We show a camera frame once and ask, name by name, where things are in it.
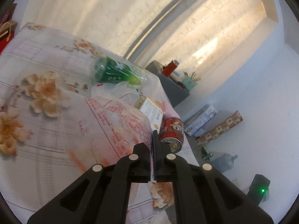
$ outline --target floral tablecloth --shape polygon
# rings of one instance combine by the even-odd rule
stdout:
[[[22,133],[29,135],[24,143],[17,143],[16,155],[0,154],[0,192],[22,223],[81,175],[64,151],[57,118],[48,117],[53,113],[49,110],[32,111],[29,105],[36,100],[35,93],[21,94],[22,80],[30,74],[53,71],[78,93],[89,96],[93,84],[90,70],[99,52],[130,63],[71,34],[31,23],[20,30],[0,56],[0,104],[7,96],[15,96],[11,103],[17,111],[10,116],[21,126]],[[160,93],[166,102],[162,87]],[[198,165],[186,138],[178,155]],[[153,216],[158,215],[148,185],[139,185],[126,222],[148,223]],[[159,216],[168,220],[161,212]]]

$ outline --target red can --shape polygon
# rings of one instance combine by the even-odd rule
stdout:
[[[170,145],[171,152],[177,153],[182,149],[184,140],[184,126],[179,118],[168,118],[163,122],[160,132],[160,141]]]

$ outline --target white wall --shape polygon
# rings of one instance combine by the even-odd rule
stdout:
[[[239,188],[256,173],[270,179],[270,199],[260,204],[278,223],[299,193],[299,55],[288,45],[266,72],[223,110],[239,110],[244,122],[208,144],[208,150],[238,154],[225,173]]]
[[[274,0],[279,23],[266,18],[240,46],[209,73],[175,107],[182,120],[199,111],[205,104],[217,110],[234,100],[269,66],[284,44],[283,18],[279,0]]]
[[[299,23],[286,1],[279,0],[279,2],[283,15],[286,43],[299,53]]]
[[[14,3],[17,3],[16,9],[13,13],[12,20],[18,23],[16,32],[20,29],[21,22],[25,13],[25,9],[27,7],[29,0],[15,0]]]

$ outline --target curtain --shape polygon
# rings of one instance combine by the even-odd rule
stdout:
[[[266,17],[262,0],[198,0],[137,58],[141,67],[177,59],[179,72],[203,78]]]
[[[22,24],[72,33],[123,56],[172,0],[30,0]]]

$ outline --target red gift bag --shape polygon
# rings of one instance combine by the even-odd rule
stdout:
[[[5,33],[1,34],[1,31],[5,24],[9,24],[9,32],[6,31]],[[0,53],[4,50],[9,41],[12,40],[13,36],[14,32],[11,31],[11,24],[9,22],[4,23],[0,28]]]

